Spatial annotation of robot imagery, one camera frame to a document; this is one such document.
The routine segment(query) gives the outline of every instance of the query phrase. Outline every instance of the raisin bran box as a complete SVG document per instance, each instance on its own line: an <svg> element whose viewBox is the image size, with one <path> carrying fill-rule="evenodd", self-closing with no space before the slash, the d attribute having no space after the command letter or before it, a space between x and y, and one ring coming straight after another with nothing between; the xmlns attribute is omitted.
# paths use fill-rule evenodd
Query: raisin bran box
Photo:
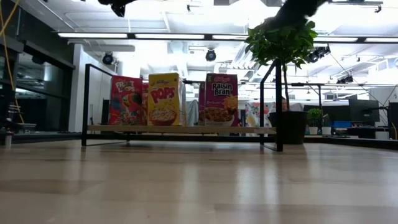
<svg viewBox="0 0 398 224"><path fill-rule="evenodd" d="M205 91L205 125L237 126L238 77L209 73Z"/></svg>
<svg viewBox="0 0 398 224"><path fill-rule="evenodd" d="M113 76L109 125L142 125L142 80Z"/></svg>
<svg viewBox="0 0 398 224"><path fill-rule="evenodd" d="M148 124L147 116L148 116L148 91L149 91L149 83L142 84L142 123L143 125Z"/></svg>
<svg viewBox="0 0 398 224"><path fill-rule="evenodd" d="M205 83L200 83L199 85L199 121L198 124L205 125Z"/></svg>
<svg viewBox="0 0 398 224"><path fill-rule="evenodd" d="M178 73L149 75L148 125L185 126L185 84Z"/></svg>

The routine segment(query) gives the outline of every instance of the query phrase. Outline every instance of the wooden shelf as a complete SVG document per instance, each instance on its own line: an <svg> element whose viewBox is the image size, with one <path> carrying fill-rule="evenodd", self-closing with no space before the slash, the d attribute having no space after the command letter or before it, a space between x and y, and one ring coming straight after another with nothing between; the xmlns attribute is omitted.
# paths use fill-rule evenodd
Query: wooden shelf
<svg viewBox="0 0 398 224"><path fill-rule="evenodd" d="M255 133L275 134L275 128L242 128L242 127L217 127L217 126L129 126L129 125L89 125L88 131L117 131L117 132L142 132L142 133Z"/></svg>

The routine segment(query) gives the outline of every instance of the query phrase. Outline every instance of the wooden floor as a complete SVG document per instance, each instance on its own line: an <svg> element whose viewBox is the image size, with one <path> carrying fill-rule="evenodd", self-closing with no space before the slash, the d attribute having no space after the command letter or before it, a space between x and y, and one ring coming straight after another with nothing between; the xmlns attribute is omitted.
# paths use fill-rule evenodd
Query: wooden floor
<svg viewBox="0 0 398 224"><path fill-rule="evenodd" d="M1 224L398 223L398 154L79 141L0 149Z"/></svg>

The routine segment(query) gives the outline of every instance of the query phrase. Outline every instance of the yellow cereal box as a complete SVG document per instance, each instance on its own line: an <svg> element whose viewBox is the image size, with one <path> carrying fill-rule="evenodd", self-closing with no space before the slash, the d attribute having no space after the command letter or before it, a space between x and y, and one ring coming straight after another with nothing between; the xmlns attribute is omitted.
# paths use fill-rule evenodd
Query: yellow cereal box
<svg viewBox="0 0 398 224"><path fill-rule="evenodd" d="M148 125L185 126L185 84L178 73L149 75Z"/></svg>

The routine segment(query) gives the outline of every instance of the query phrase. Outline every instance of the potted plant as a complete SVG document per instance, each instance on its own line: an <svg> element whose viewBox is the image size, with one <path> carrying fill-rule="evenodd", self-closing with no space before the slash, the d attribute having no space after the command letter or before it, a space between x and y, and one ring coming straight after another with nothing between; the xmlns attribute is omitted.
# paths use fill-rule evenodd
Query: potted plant
<svg viewBox="0 0 398 224"><path fill-rule="evenodd" d="M295 24L280 26L278 17L267 18L262 24L248 30L245 43L246 52L252 52L252 59L260 66L268 66L270 62L280 59L285 82L287 111L283 112L283 136L285 144L303 144L307 114L303 111L290 111L287 86L287 65L301 69L306 58L313 50L313 40L318 35L313 28L315 23L304 19ZM270 113L272 126L277 126L275 113Z"/></svg>
<svg viewBox="0 0 398 224"><path fill-rule="evenodd" d="M323 115L322 118L322 134L331 135L330 118L328 114Z"/></svg>
<svg viewBox="0 0 398 224"><path fill-rule="evenodd" d="M310 134L318 134L318 128L322 121L321 109L310 109L308 111L308 124L310 125Z"/></svg>

